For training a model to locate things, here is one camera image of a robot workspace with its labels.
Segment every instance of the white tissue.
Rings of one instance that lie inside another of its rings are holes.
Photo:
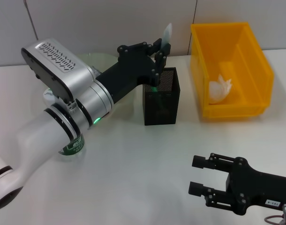
[[[224,81],[223,77],[219,74],[218,81],[209,82],[209,103],[216,104],[223,101],[231,91],[232,79]]]

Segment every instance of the white label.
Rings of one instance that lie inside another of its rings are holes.
[[[278,207],[280,205],[280,202],[276,202],[276,201],[272,201],[272,200],[267,199],[265,204]]]

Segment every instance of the yellow storage bin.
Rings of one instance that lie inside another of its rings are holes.
[[[192,24],[191,71],[206,118],[250,117],[269,106],[273,72],[247,22]],[[209,104],[209,81],[232,79],[220,103]]]

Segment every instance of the white tabletop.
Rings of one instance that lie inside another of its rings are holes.
[[[252,206],[245,216],[205,206],[190,181],[225,190],[227,173],[191,167],[194,155],[245,157],[257,170],[286,176],[286,50],[265,51],[275,72],[272,103],[244,122],[204,123],[198,117],[190,56],[169,57],[181,95],[175,125],[144,126],[142,87],[85,134],[86,151],[57,154],[0,210],[0,225],[264,224],[280,211]],[[15,130],[45,109],[45,86],[28,66],[0,67],[0,154],[13,167]]]

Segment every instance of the black mesh pencil holder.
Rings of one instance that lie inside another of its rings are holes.
[[[175,67],[164,68],[158,87],[143,85],[145,125],[175,124],[180,91]]]

